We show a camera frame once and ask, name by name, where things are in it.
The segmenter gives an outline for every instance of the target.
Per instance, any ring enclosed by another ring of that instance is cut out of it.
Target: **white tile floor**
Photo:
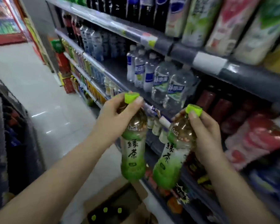
[[[37,131],[46,168],[50,168],[91,131],[95,116],[77,94],[66,94],[31,44],[0,47],[0,79],[25,106]],[[64,224],[79,224],[83,202],[120,176],[121,154],[113,145],[102,155],[88,180],[63,215]],[[159,223],[172,223],[149,193],[145,204]]]

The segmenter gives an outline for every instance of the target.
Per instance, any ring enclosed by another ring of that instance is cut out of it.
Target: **forearm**
[[[280,223],[230,165],[222,151],[209,156],[204,165],[220,204],[232,224]]]
[[[105,148],[89,136],[0,211],[0,223],[58,223]]]

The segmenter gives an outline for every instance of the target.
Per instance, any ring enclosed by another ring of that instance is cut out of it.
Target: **yellow-green cap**
[[[124,94],[124,102],[126,104],[130,104],[139,96],[140,96],[140,94],[136,93],[136,92],[126,93],[126,94]]]
[[[199,117],[202,113],[202,108],[197,106],[197,105],[192,105],[192,104],[189,104],[187,107],[186,107],[186,113],[190,113],[194,111],[196,113],[196,115]]]

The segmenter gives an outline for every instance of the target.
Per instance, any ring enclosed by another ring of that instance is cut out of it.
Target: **open cardboard box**
[[[88,215],[83,224],[157,223],[142,202],[147,196],[139,181],[128,182],[120,176],[84,202],[84,213]]]

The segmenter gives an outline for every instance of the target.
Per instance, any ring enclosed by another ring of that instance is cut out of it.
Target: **finger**
[[[208,136],[212,137],[210,135],[210,132],[206,129],[206,127],[195,112],[192,111],[189,113],[189,120],[198,138],[206,139],[206,137]]]
[[[186,114],[186,109],[184,108],[183,110],[181,110],[179,113],[177,113],[171,120],[172,122],[175,122],[176,120],[178,120],[179,118],[183,117]]]
[[[204,111],[202,112],[200,119],[208,131],[213,135],[215,140],[221,142],[220,126],[217,121]]]
[[[110,107],[116,111],[117,108],[119,108],[121,102],[124,101],[124,94],[120,93],[117,94],[115,97],[111,98],[110,100],[106,101],[104,106]]]
[[[131,118],[137,113],[137,111],[142,107],[143,105],[143,97],[137,97],[136,100],[134,100],[132,103],[130,103],[122,113],[119,114],[118,118],[121,119],[121,121],[124,124],[128,124],[131,120]]]

